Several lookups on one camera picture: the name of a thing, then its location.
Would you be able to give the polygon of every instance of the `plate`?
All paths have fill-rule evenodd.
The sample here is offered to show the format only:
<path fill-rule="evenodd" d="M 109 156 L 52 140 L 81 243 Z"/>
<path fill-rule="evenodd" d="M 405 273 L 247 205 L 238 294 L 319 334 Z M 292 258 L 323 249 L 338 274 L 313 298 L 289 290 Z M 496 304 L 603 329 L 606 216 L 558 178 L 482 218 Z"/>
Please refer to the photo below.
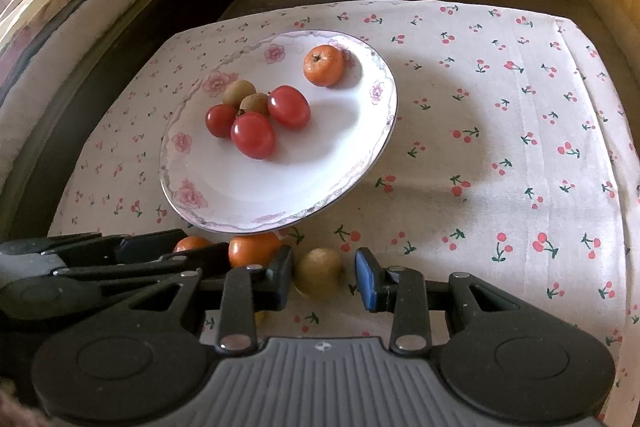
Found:
<path fill-rule="evenodd" d="M 305 55 L 320 44 L 341 49 L 346 59 L 332 87 L 314 86 L 302 73 Z M 302 130 L 271 119 L 277 144 L 266 160 L 242 155 L 204 125 L 209 107 L 222 103 L 225 87 L 237 78 L 258 92 L 288 84 L 310 105 L 311 120 Z M 367 172 L 385 148 L 397 108 L 389 67 L 361 40 L 326 31 L 268 37 L 220 57 L 217 69 L 178 104 L 161 142 L 162 190 L 184 219 L 211 232 L 292 225 L 340 198 Z"/>

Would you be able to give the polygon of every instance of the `orange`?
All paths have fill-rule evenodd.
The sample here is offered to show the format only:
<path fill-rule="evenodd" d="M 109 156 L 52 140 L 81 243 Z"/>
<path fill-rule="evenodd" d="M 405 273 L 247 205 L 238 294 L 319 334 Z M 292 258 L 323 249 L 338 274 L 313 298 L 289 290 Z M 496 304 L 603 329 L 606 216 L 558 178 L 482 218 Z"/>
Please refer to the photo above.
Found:
<path fill-rule="evenodd" d="M 248 264 L 266 267 L 273 260 L 282 242 L 273 232 L 236 235 L 229 242 L 229 263 L 233 268 Z"/>
<path fill-rule="evenodd" d="M 178 244 L 174 247 L 174 251 L 183 252 L 185 250 L 195 250 L 196 248 L 208 247 L 209 245 L 213 245 L 209 239 L 205 239 L 199 235 L 190 235 L 178 241 Z"/>
<path fill-rule="evenodd" d="M 344 73 L 342 52 L 328 44 L 316 46 L 306 54 L 302 71 L 315 86 L 333 86 Z"/>

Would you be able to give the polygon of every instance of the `tablecloth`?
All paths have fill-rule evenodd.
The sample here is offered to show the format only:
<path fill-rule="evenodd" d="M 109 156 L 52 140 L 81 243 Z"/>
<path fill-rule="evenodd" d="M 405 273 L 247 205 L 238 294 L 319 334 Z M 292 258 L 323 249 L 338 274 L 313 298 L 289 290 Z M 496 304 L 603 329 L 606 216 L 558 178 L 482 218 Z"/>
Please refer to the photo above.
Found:
<path fill-rule="evenodd" d="M 295 29 L 335 30 L 370 44 L 395 76 L 399 108 L 389 144 L 356 188 L 278 232 L 297 252 L 339 249 L 340 294 L 319 303 L 292 291 L 260 334 L 386 341 L 391 315 L 365 312 L 354 287 L 360 246 L 383 266 L 412 267 L 428 279 L 464 270 L 606 343 L 617 361 L 606 422 L 631 425 L 640 384 L 639 162 L 607 70 L 570 20 L 380 0 L 277 10 L 177 34 L 90 136 L 50 233 L 198 233 L 160 187 L 167 119 L 197 79 L 233 76 L 216 70 L 224 55 Z M 204 341 L 215 322 L 210 314 Z M 446 340 L 442 327 L 435 334 Z"/>

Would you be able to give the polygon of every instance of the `ribbed gray panel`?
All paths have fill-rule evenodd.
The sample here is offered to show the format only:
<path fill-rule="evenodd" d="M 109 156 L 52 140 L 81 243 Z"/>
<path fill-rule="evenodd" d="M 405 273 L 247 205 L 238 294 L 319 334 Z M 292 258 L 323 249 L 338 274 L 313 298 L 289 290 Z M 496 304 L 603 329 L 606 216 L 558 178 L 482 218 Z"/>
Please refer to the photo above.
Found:
<path fill-rule="evenodd" d="M 378 339 L 270 339 L 146 427 L 503 427 L 449 395 L 429 364 Z M 601 425 L 587 418 L 565 427 Z"/>

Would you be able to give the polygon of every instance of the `pink flower pattern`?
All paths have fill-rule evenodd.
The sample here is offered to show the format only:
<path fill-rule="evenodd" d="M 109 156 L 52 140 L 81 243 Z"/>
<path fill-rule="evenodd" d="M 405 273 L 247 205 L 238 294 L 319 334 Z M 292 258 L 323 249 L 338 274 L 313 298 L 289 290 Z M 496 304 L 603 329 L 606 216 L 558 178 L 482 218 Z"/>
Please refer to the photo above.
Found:
<path fill-rule="evenodd" d="M 209 203 L 202 196 L 202 193 L 196 190 L 193 182 L 183 180 L 182 185 L 174 192 L 174 198 L 188 208 L 207 208 Z"/>
<path fill-rule="evenodd" d="M 183 132 L 177 133 L 171 141 L 175 145 L 177 152 L 184 152 L 189 154 L 191 152 L 191 136 Z"/>
<path fill-rule="evenodd" d="M 282 62 L 285 55 L 284 46 L 279 44 L 269 44 L 269 47 L 264 51 L 264 58 L 267 59 L 267 64 Z"/>
<path fill-rule="evenodd" d="M 385 89 L 384 82 L 380 82 L 379 80 L 376 80 L 373 83 L 373 86 L 371 86 L 371 89 L 369 90 L 369 94 L 371 95 L 371 103 L 373 105 L 378 105 L 378 103 L 382 99 L 382 92 L 384 91 L 384 89 Z"/>
<path fill-rule="evenodd" d="M 221 71 L 211 71 L 207 80 L 202 83 L 202 90 L 208 92 L 209 96 L 217 96 L 223 92 L 229 84 L 238 79 L 237 73 L 222 73 Z"/>

